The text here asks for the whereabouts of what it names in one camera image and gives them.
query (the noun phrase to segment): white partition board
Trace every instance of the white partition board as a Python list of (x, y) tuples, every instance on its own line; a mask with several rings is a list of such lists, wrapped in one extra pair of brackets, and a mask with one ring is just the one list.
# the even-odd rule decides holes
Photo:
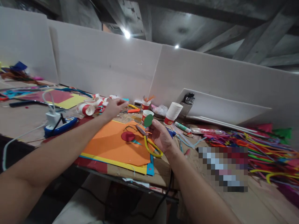
[(190, 92), (194, 93), (196, 100), (188, 116), (202, 116), (237, 125), (271, 110), (268, 107), (227, 100), (190, 89), (183, 89), (176, 102), (180, 103)]
[(60, 83), (129, 98), (148, 96), (162, 45), (49, 21)]
[(59, 83), (47, 17), (40, 13), (0, 7), (0, 61), (18, 61), (33, 76)]
[(169, 106), (183, 88), (192, 89), (272, 108), (252, 123), (299, 128), (298, 86), (293, 73), (163, 45), (150, 95), (153, 104)]

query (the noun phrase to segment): ceiling light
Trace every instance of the ceiling light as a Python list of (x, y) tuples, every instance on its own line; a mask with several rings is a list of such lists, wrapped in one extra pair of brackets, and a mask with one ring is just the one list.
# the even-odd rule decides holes
[(130, 39), (131, 34), (127, 30), (124, 31), (124, 34), (127, 39)]

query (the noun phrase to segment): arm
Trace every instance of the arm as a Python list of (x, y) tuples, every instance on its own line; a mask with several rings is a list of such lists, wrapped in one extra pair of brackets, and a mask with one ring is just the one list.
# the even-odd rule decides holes
[(167, 157), (193, 223), (240, 223), (222, 198), (189, 164), (161, 123), (153, 120), (145, 131), (152, 133), (147, 135)]
[(27, 217), (49, 183), (66, 170), (93, 136), (128, 103), (111, 100), (104, 113), (34, 150), (0, 175), (0, 223)]

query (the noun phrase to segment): plastic bag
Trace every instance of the plastic bag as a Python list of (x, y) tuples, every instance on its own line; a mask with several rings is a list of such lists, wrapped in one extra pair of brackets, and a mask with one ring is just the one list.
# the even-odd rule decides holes
[(159, 114), (161, 116), (166, 116), (166, 113), (168, 111), (168, 108), (164, 105), (160, 105), (158, 107), (155, 107), (153, 108), (153, 111), (156, 113), (156, 114)]

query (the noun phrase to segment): yellow scissors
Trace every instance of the yellow scissors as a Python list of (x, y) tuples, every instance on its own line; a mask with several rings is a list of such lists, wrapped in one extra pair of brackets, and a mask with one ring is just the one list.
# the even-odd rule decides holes
[[(156, 158), (161, 158), (163, 156), (163, 152), (150, 140), (147, 138), (146, 134), (145, 134), (145, 131), (139, 127), (138, 125), (136, 125), (136, 128), (138, 129), (138, 131), (143, 135), (143, 138), (144, 138), (144, 144), (145, 144), (145, 147), (147, 149), (147, 151), (153, 155), (154, 157)], [(156, 153), (153, 153), (150, 149), (149, 149), (149, 146), (147, 145), (147, 142), (149, 142), (149, 144), (151, 144), (160, 154), (156, 154)]]

